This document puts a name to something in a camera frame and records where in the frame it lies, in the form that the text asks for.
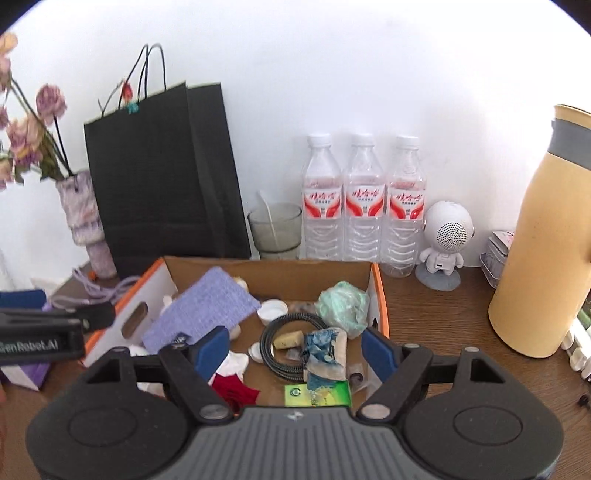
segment cardboard box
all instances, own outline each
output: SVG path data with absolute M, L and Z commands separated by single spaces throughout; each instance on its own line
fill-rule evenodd
M 324 262 L 313 260 L 222 260 L 207 258 L 165 257 L 159 259 L 141 277 L 116 305 L 117 317 L 113 326 L 95 334 L 86 344 L 85 366 L 93 364 L 114 346 L 139 345 L 142 335 L 156 320 L 163 308 L 163 297 L 184 292 L 214 266 L 222 267 L 233 277 L 242 277 L 251 294 L 263 298 L 314 302 L 323 290 L 346 280 L 366 290 L 370 297 L 368 319 L 389 336 L 388 313 L 384 289 L 377 264 L 368 262 Z M 247 353 L 259 341 L 264 329 L 257 315 L 251 315 L 241 324 L 242 333 L 230 348 Z M 312 327 L 304 322 L 292 322 L 281 333 Z M 350 340 L 348 362 L 363 363 L 361 338 Z M 285 382 L 277 378 L 265 365 L 251 361 L 244 382 L 261 391 L 257 403 L 267 406 L 284 404 Z M 365 399 L 355 395 L 353 406 Z

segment purple vase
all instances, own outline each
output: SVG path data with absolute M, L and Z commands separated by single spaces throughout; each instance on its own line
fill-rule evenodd
M 113 278 L 117 270 L 105 242 L 90 171 L 83 170 L 73 177 L 57 181 L 56 188 L 74 243 L 86 247 L 90 266 L 99 278 Z

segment dried flower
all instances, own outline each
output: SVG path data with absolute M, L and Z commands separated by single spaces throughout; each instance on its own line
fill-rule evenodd
M 6 133 L 10 140 L 10 150 L 16 156 L 19 156 L 24 149 L 37 150 L 44 134 L 41 125 L 32 114 L 22 120 L 11 121 L 6 128 Z
M 54 116 L 61 118 L 66 111 L 66 101 L 56 85 L 45 84 L 37 94 L 37 113 L 46 125 L 53 123 Z
M 0 108 L 0 130 L 4 130 L 8 125 L 8 113 L 6 107 L 3 105 Z
M 0 35 L 0 55 L 10 53 L 18 45 L 18 38 L 14 33 L 6 32 Z
M 0 55 L 0 93 L 4 93 L 10 88 L 10 82 L 10 59 Z
M 27 147 L 14 158 L 14 164 L 17 167 L 29 168 L 31 164 L 39 165 L 41 160 L 43 160 L 43 154 L 39 150 Z
M 10 59 L 4 55 L 0 55 L 0 73 L 8 75 L 10 72 Z
M 0 190 L 6 190 L 6 184 L 12 182 L 12 162 L 9 158 L 0 160 Z

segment purple knitted cloth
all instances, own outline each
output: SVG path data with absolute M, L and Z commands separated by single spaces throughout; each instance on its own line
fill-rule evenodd
M 180 335 L 193 344 L 218 325 L 231 330 L 260 307 L 230 275 L 213 267 L 164 311 L 142 340 L 151 354 Z

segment white bottle cap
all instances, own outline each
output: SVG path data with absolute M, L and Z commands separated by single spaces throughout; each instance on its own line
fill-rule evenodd
M 412 135 L 397 135 L 396 146 L 406 150 L 418 150 L 418 137 Z
M 266 327 L 276 318 L 287 314 L 288 311 L 289 308 L 284 301 L 267 300 L 261 303 L 261 308 L 259 308 L 256 313 L 261 319 L 262 324 Z
M 375 140 L 372 134 L 355 134 L 353 135 L 354 147 L 374 147 Z
M 571 332 L 569 330 L 568 332 L 566 332 L 566 335 L 564 336 L 564 340 L 562 340 L 560 347 L 562 350 L 568 350 L 569 348 L 571 348 L 573 346 L 573 343 L 574 343 L 574 334 L 573 334 L 573 332 Z
M 308 145 L 311 147 L 329 147 L 331 145 L 330 134 L 308 135 Z
M 230 330 L 230 341 L 233 342 L 236 340 L 238 337 L 240 337 L 241 333 L 242 329 L 240 328 L 240 325 L 236 325 L 232 330 Z
M 262 361 L 262 355 L 261 355 L 261 344 L 259 342 L 257 343 L 253 343 L 250 348 L 248 349 L 248 355 L 251 356 L 251 358 L 257 363 L 257 364 L 261 364 L 263 363 Z M 275 349 L 273 348 L 273 346 L 271 345 L 271 355 L 275 356 Z
M 575 372 L 580 372 L 587 362 L 589 361 L 589 355 L 581 347 L 574 349 L 573 354 L 570 356 L 570 367 Z
M 581 378 L 583 380 L 587 380 L 589 377 L 591 377 L 591 362 L 587 362 L 585 368 L 581 370 Z

